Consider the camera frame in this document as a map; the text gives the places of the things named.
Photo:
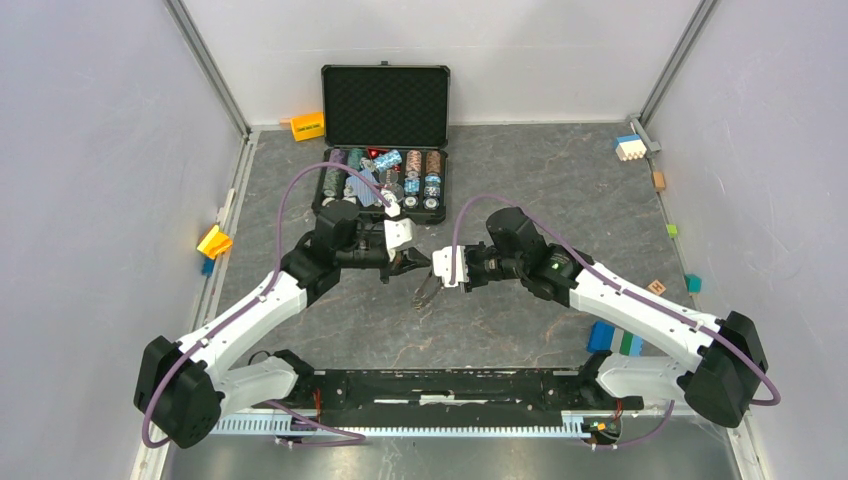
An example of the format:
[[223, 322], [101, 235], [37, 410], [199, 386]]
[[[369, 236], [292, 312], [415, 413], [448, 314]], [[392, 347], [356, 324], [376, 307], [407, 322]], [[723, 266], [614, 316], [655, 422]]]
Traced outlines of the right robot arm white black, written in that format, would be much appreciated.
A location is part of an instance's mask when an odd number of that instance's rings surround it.
[[612, 272], [519, 207], [491, 214], [492, 242], [453, 244], [447, 286], [470, 291], [490, 282], [517, 280], [535, 297], [590, 314], [662, 351], [660, 357], [594, 356], [577, 382], [580, 400], [602, 408], [615, 397], [686, 403], [706, 420], [739, 426], [753, 406], [775, 406], [779, 392], [754, 321], [737, 311], [724, 317], [685, 307]]

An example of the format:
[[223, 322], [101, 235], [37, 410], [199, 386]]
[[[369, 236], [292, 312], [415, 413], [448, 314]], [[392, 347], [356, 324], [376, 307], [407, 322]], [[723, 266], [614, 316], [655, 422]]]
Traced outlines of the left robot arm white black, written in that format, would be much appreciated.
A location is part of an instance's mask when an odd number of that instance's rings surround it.
[[142, 354], [133, 397], [144, 415], [143, 443], [189, 448], [238, 410], [269, 400], [295, 408], [306, 405], [314, 381], [291, 361], [271, 355], [247, 367], [235, 368], [234, 363], [334, 288], [345, 269], [373, 269], [388, 282], [429, 266], [427, 257], [410, 245], [414, 232], [413, 220], [398, 206], [370, 223], [354, 204], [333, 201], [248, 295], [178, 340], [151, 340]]

